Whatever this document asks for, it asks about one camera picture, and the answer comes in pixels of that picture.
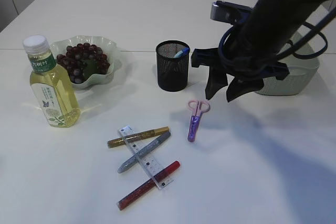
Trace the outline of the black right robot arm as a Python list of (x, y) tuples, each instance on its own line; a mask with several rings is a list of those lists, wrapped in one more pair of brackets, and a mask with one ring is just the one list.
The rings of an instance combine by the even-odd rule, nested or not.
[(226, 99), (232, 101), (246, 93), (259, 91), (264, 80), (284, 80), (289, 75), (282, 62), (297, 56), (298, 50), (335, 18), (330, 11), (318, 24), (308, 17), (328, 0), (258, 0), (254, 7), (216, 1), (211, 19), (230, 24), (218, 46), (195, 49), (192, 66), (207, 66), (209, 75), (205, 97), (210, 100), (226, 88)]

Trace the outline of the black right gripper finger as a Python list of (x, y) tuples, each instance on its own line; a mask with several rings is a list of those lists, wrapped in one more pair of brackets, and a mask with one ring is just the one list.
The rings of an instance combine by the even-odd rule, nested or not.
[(259, 91), (263, 87), (263, 79), (242, 81), (234, 78), (233, 81), (229, 84), (226, 91), (227, 102), (231, 102), (246, 93)]
[(210, 100), (220, 89), (226, 86), (228, 86), (227, 74), (220, 69), (209, 67), (205, 98)]

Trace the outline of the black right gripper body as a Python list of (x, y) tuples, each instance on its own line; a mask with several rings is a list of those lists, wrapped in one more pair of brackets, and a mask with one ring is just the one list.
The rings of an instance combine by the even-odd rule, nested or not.
[(289, 69), (285, 63), (273, 62), (267, 64), (257, 63), (251, 57), (230, 56), (229, 45), (241, 27), (235, 25), (226, 31), (218, 47), (208, 49), (195, 49), (191, 56), (191, 65), (194, 68), (208, 66), (220, 70), (241, 81), (252, 81), (274, 77), (276, 80), (284, 80), (289, 75)]

